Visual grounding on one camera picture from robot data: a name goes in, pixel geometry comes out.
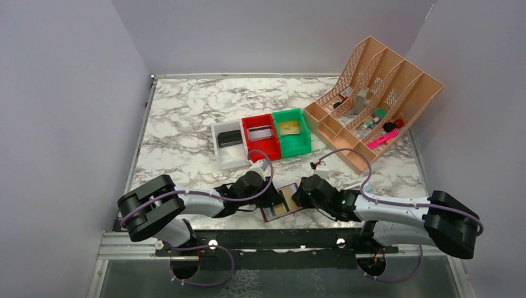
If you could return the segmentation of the red leather card holder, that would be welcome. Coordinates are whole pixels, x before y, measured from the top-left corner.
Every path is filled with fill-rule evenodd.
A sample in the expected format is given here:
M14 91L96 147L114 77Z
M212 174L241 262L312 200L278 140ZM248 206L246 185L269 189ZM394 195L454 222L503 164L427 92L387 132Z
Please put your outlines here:
M288 184L278 188L277 191L282 196L282 202L273 207L260 208L263 221L271 222L303 210L303 208L298 206L292 199L292 196L297 190L297 183Z

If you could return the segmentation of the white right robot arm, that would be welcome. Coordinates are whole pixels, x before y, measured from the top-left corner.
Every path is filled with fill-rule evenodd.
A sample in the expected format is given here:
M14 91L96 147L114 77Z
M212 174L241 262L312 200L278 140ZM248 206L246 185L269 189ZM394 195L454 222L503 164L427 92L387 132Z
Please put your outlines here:
M302 178L292 198L336 221L370 224L370 237L380 246L426 245L456 258L474 257L479 215L445 191L417 199L378 196L362 189L338 190L314 174Z

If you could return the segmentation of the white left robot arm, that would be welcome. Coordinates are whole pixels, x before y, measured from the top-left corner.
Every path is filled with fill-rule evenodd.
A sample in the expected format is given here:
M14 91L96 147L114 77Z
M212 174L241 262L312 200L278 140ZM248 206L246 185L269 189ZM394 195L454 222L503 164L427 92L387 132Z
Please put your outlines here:
M188 220L177 219L180 214L223 218L244 205L267 208L282 202L283 196L270 176L247 171L235 182L209 191L176 186L169 175L162 174L123 195L117 207L122 215L121 227L131 241L157 238L176 247L188 247L196 237Z

